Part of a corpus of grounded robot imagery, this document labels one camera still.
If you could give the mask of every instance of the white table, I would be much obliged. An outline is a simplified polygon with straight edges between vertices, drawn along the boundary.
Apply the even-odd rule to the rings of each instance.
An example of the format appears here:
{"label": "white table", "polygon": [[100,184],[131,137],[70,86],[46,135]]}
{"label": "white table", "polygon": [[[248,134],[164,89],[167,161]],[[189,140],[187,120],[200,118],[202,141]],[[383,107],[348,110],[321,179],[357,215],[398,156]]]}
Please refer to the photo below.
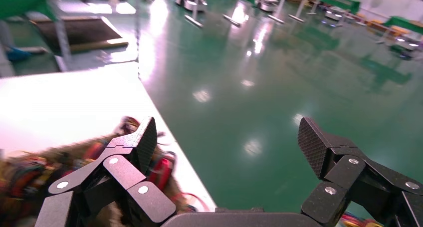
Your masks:
{"label": "white table", "polygon": [[[174,176],[183,192],[216,205],[137,77],[137,63],[95,70],[0,79],[0,140],[4,154],[39,152],[113,132],[122,116],[153,116],[165,151],[177,155]],[[188,199],[199,211],[201,204]]]}
{"label": "white table", "polygon": [[[301,0],[300,6],[298,7],[297,13],[294,15],[289,15],[289,17],[293,18],[294,20],[304,22],[304,20],[300,19],[301,11],[303,10],[304,4],[307,0]],[[277,21],[278,23],[285,23],[283,20],[277,18],[277,16],[280,15],[280,12],[282,11],[283,4],[285,3],[285,0],[280,0],[278,7],[276,8],[276,11],[274,15],[268,15],[269,18]]]}

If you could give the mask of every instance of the metal rod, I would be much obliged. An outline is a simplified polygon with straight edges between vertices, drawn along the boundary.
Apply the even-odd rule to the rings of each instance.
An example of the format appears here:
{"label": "metal rod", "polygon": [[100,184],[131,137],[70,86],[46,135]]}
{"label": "metal rod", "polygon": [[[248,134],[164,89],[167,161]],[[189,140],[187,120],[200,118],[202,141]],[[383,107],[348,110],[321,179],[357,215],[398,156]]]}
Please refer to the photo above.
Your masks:
{"label": "metal rod", "polygon": [[296,17],[300,17],[301,11],[303,11],[303,7],[306,0],[301,0],[300,6],[298,7],[297,13],[295,14]]}
{"label": "metal rod", "polygon": [[278,7],[276,8],[276,11],[275,11],[275,16],[280,14],[284,3],[285,3],[285,0],[280,0]]}
{"label": "metal rod", "polygon": [[197,20],[197,12],[198,12],[198,4],[199,4],[199,0],[195,0],[195,7],[194,7],[194,11],[193,11],[193,19]]}
{"label": "metal rod", "polygon": [[311,11],[309,13],[307,13],[308,15],[315,15],[316,14],[316,9],[317,9],[317,5],[319,5],[320,0],[316,0],[314,1],[314,5],[311,8]]}
{"label": "metal rod", "polygon": [[381,39],[379,39],[379,41],[377,41],[377,44],[381,44],[385,42],[385,37],[388,35],[388,33],[391,31],[391,27],[388,27],[388,29],[386,29],[386,31],[384,32],[384,34],[382,35]]}

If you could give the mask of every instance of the green floor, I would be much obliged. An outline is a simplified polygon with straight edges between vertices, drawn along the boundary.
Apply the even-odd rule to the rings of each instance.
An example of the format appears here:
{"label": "green floor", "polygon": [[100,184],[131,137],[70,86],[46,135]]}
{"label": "green floor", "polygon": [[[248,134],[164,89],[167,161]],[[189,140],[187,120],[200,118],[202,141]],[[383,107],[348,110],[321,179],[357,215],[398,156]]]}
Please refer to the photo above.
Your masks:
{"label": "green floor", "polygon": [[[233,27],[221,13],[235,3],[210,1],[203,29],[170,0],[146,4],[142,22],[144,85],[218,206],[300,210],[319,182],[296,143],[302,116],[423,182],[421,62],[398,59],[364,27],[294,23],[294,5],[285,25],[255,10]],[[133,35],[130,19],[111,21]]]}

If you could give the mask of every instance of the red object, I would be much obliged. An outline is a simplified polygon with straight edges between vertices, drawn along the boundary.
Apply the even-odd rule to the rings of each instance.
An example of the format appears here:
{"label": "red object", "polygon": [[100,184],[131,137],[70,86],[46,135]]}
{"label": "red object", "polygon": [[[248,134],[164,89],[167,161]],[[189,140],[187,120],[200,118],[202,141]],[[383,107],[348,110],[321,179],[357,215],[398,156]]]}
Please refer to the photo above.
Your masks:
{"label": "red object", "polygon": [[82,157],[83,160],[85,159],[93,159],[96,160],[101,153],[103,152],[105,145],[101,142],[95,142],[92,146],[85,152],[84,156]]}
{"label": "red object", "polygon": [[162,158],[152,169],[148,181],[154,183],[159,190],[165,188],[166,183],[172,173],[172,162],[166,158]]}

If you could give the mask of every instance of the cable bundle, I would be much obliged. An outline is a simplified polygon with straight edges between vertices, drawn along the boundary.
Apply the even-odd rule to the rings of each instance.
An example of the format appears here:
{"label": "cable bundle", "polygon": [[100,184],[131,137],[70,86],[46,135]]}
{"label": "cable bundle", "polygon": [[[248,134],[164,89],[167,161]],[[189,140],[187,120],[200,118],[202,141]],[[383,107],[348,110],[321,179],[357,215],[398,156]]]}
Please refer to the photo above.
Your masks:
{"label": "cable bundle", "polygon": [[375,220],[365,220],[353,215],[350,212],[345,212],[341,216],[339,224],[344,227],[383,227],[383,225],[376,222]]}

